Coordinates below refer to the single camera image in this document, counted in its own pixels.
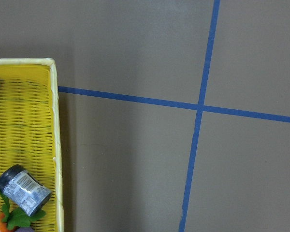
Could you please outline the yellow woven plastic basket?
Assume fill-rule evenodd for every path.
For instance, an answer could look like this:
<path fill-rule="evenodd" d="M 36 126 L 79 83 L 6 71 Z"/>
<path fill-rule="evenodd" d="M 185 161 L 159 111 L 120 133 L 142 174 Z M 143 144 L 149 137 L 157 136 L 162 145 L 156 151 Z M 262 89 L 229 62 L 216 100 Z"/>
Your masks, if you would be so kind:
<path fill-rule="evenodd" d="M 64 231 L 58 81 L 51 58 L 0 59 L 0 175 L 15 164 L 52 190 L 34 230 Z"/>

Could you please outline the small grey labelled can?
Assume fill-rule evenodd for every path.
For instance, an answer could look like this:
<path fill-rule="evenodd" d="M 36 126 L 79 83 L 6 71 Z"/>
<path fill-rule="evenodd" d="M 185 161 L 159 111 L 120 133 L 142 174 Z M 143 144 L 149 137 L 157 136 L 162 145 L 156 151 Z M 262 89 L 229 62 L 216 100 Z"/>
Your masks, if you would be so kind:
<path fill-rule="evenodd" d="M 16 164 L 0 176 L 0 191 L 28 216 L 35 215 L 50 200 L 52 191 Z"/>

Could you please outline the purple foam cube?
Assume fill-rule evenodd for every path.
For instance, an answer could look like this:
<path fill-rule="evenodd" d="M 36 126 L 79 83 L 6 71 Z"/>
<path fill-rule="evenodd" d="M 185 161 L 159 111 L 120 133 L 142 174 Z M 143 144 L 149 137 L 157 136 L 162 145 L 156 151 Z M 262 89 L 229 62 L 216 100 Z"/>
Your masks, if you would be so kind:
<path fill-rule="evenodd" d="M 35 230 L 32 227 L 19 227 L 15 232 L 35 232 Z"/>

